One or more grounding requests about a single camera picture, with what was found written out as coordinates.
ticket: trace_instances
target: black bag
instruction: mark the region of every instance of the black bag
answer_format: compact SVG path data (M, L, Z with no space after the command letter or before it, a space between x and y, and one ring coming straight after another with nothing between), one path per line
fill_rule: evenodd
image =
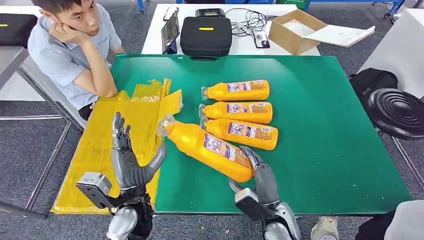
M365 110L368 107L368 99L375 90L398 88L398 78L389 71L368 68L350 77L349 82Z
M224 57L232 43L231 21L223 17L186 17L182 24L181 50L191 57Z

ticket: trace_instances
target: gray cloth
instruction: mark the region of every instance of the gray cloth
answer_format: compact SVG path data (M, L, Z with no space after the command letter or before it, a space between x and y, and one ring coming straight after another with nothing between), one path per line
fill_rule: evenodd
M100 25L91 42L97 47L106 61L109 50L121 45L109 13L96 4ZM80 46L75 43L63 43L49 34L52 21L42 16L32 29L28 39L28 51L41 71L46 74L76 109L95 102L99 97L75 85L73 81L83 72L90 70L89 62Z

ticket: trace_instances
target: blue metal frame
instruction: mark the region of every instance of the blue metal frame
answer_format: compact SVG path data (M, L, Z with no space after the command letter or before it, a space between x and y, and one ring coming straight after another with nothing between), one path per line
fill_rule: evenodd
M396 13L396 11L398 11L399 7L401 6L403 0L397 0L394 1L393 6L391 7L391 9L384 15L384 17L389 17L392 16L393 14ZM307 1L305 7L304 7L304 11L306 12L309 8L309 4L311 2L332 2L332 3L340 3L340 2L350 2L350 3L383 3L384 1L375 1L375 0L309 0Z

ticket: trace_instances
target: green tabletop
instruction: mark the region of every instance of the green tabletop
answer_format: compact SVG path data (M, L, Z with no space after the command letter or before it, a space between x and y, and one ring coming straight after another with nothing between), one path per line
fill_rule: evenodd
M275 174L280 198L297 215L372 215L411 200L337 59L332 56L231 55L194 61L181 55L125 54L111 69L118 90L170 78L182 89L183 123L199 123L200 89L264 79L278 128L274 150L254 150ZM158 213L234 214L227 177L165 140L155 207ZM242 184L254 188L253 181Z

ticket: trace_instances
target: yellow plastic bag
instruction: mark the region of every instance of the yellow plastic bag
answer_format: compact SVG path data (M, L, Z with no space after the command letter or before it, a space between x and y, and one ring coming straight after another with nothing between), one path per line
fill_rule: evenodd
M109 196L117 197L119 186L111 163L112 121L116 112L125 118L125 125L131 125L132 149L138 163L146 165L156 154L161 139L156 137L158 117L176 114L182 105L181 90L168 95L171 82L157 80L149 85L139 84L132 97L125 91L115 97L101 97L91 113L87 127L79 140L70 162L66 177L51 209L56 214L108 214L108 209L98 209L75 186L85 172L105 174L112 183ZM155 202L159 171L147 184L151 202Z

